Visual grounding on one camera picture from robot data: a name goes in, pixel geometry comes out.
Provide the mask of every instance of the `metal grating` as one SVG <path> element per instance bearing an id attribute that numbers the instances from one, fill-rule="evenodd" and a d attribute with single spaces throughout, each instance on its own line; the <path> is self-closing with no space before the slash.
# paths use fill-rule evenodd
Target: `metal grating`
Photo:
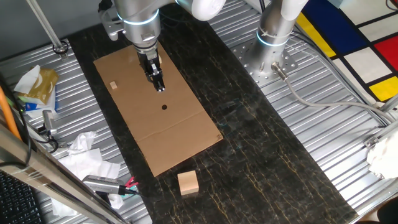
<path id="1" fill-rule="evenodd" d="M 54 137 L 58 141 L 67 142 L 70 146 L 79 133 L 96 131 L 93 149 L 100 148 L 103 160 L 120 164 L 118 178 L 127 182 L 131 177 L 129 170 L 70 46 L 68 56 L 68 59 L 60 60 L 60 57 L 53 53 L 52 45 L 49 45 L 0 62 L 0 72 L 9 86 L 14 88 L 20 77 L 32 66 L 40 65 L 55 69 L 60 78 L 56 86 L 59 108 L 55 124 L 58 127 L 58 133 Z M 43 124 L 43 119 L 42 117 L 29 119 L 29 122 L 39 127 Z M 66 149 L 59 149 L 54 153 L 57 159 L 66 155 Z M 52 214 L 50 197 L 39 192 L 38 198 L 46 223 L 92 223 L 83 215 L 55 216 Z M 125 197 L 124 205 L 118 212 L 123 218 L 132 220 L 134 223 L 152 223 L 140 196 Z"/>
<path id="2" fill-rule="evenodd" d="M 243 0 L 230 0 L 210 25 L 231 50 L 241 51 L 242 45 L 249 46 L 255 38 L 260 16 Z M 358 100 L 337 78 L 336 71 L 330 71 L 314 56 L 301 52 L 306 50 L 317 55 L 305 43 L 298 42 L 300 40 L 293 38 L 286 49 L 298 64 L 298 70 L 289 74 L 289 79 L 301 97 L 314 103 Z M 352 106 L 307 107 L 297 102 L 279 78 L 260 88 L 359 215 L 398 192 L 398 181 L 380 180 L 368 169 L 368 150 L 363 142 L 380 130 L 380 124 L 367 111 Z"/>

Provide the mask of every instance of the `orange pole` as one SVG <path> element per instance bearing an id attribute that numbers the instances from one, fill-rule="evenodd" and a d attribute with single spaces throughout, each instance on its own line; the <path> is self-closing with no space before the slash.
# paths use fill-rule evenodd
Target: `orange pole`
<path id="1" fill-rule="evenodd" d="M 10 105 L 8 104 L 6 95 L 4 94 L 2 88 L 0 87 L 0 106 L 2 108 L 2 112 L 4 113 L 4 117 L 6 118 L 8 129 L 12 134 L 14 134 L 19 140 L 22 140 L 21 135 L 19 134 L 17 124 L 15 123 L 14 116 L 12 115 Z"/>

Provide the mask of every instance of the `mondrian pattern mat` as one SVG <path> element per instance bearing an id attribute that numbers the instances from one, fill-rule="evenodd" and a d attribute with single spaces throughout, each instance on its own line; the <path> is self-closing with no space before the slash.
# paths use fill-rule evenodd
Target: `mondrian pattern mat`
<path id="1" fill-rule="evenodd" d="M 398 94 L 398 11 L 385 0 L 309 0 L 297 22 L 371 103 Z"/>

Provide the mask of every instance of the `black table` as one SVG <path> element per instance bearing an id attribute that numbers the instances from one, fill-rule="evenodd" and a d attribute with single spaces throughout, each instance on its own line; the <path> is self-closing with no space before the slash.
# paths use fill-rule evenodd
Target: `black table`
<path id="1" fill-rule="evenodd" d="M 224 140 L 154 177 L 93 61 L 131 43 L 102 25 L 68 39 L 154 223 L 347 223 L 355 211 L 292 134 L 207 22 L 178 5 L 161 10 L 159 42 Z M 200 192 L 182 198 L 177 174 L 196 170 Z"/>

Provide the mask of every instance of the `red square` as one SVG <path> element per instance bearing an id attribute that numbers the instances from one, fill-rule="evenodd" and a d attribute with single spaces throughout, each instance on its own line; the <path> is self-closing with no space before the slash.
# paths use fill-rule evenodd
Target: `red square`
<path id="1" fill-rule="evenodd" d="M 374 45 L 375 48 L 398 70 L 398 35 Z"/>

